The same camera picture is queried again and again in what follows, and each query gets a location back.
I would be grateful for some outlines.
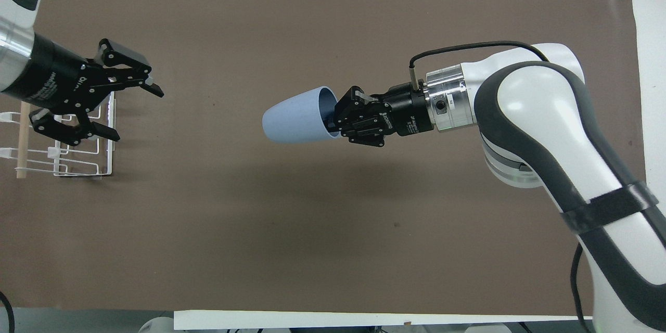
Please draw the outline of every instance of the black cable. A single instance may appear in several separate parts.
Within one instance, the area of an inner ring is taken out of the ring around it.
[[[585,325],[585,318],[583,318],[583,306],[581,305],[581,296],[578,293],[578,263],[580,263],[582,254],[583,246],[578,243],[578,246],[576,246],[576,252],[573,254],[573,260],[571,261],[571,293],[573,294],[573,304],[576,307],[578,323],[581,323],[581,326],[586,333],[591,333],[590,329],[588,329],[587,325]]]
[[[11,304],[9,303],[9,299],[7,299],[7,297],[5,297],[5,295],[2,292],[0,292],[0,301],[2,301],[2,304],[7,310],[7,323],[9,323],[9,333],[14,333],[14,330],[16,328],[14,322],[14,310],[12,309]]]
[[[528,324],[525,324],[525,323],[523,323],[523,322],[520,322],[520,323],[518,323],[518,325],[519,325],[519,326],[522,326],[523,329],[524,329],[527,333],[532,333],[532,331],[528,328]]]
[[[425,51],[424,53],[417,54],[416,56],[412,57],[411,60],[409,60],[409,69],[414,68],[414,63],[419,58],[423,58],[423,57],[426,57],[426,56],[432,56],[433,54],[449,53],[449,52],[460,51],[460,50],[471,50],[473,48],[497,47],[497,46],[513,46],[513,47],[525,48],[526,50],[532,51],[535,55],[537,55],[537,57],[539,57],[541,59],[541,61],[548,62],[548,58],[546,58],[546,56],[541,51],[539,51],[537,48],[531,46],[530,44],[523,43],[523,42],[515,42],[515,41],[495,41],[495,42],[480,42],[480,43],[460,44],[458,46],[444,47],[444,48],[438,48],[436,50]]]

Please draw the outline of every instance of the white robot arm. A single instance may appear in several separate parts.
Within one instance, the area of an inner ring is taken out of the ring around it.
[[[413,73],[423,56],[500,45],[523,49],[436,70],[425,81]],[[393,132],[477,124],[493,174],[511,186],[544,186],[582,244],[597,331],[666,331],[666,219],[597,126],[575,55],[561,44],[469,44],[414,56],[410,72],[411,82],[385,94],[353,86],[334,108],[319,108],[322,126],[350,143],[383,147]],[[271,129],[279,112],[266,112],[264,132],[289,143]]]
[[[70,146],[92,136],[119,140],[115,129],[91,122],[88,112],[112,91],[128,87],[164,96],[152,83],[152,67],[141,54],[109,39],[99,42],[95,58],[83,58],[36,34],[40,2],[0,0],[0,93],[38,106],[29,116],[33,129]],[[55,120],[64,114],[75,115],[79,124]]]

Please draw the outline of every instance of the brown table surface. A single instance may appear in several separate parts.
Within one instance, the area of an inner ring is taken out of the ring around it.
[[[278,101],[383,93],[431,48],[568,45],[602,130],[645,176],[631,0],[43,0],[35,29],[86,57],[102,37],[140,51],[166,96],[118,93],[102,181],[18,181],[2,162],[0,289],[19,307],[574,314],[575,239],[543,189],[490,173],[476,127],[383,149],[264,137]],[[2,146],[15,135],[3,125]]]

